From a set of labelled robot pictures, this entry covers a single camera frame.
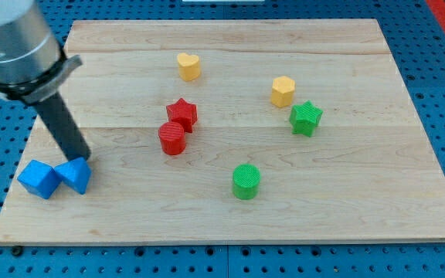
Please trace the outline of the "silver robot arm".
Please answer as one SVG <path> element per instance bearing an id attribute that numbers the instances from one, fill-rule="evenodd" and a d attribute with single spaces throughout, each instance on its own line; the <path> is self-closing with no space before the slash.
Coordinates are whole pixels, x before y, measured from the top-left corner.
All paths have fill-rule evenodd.
<path id="1" fill-rule="evenodd" d="M 0 97 L 43 102 L 79 66 L 67 57 L 35 0 L 0 0 Z"/>

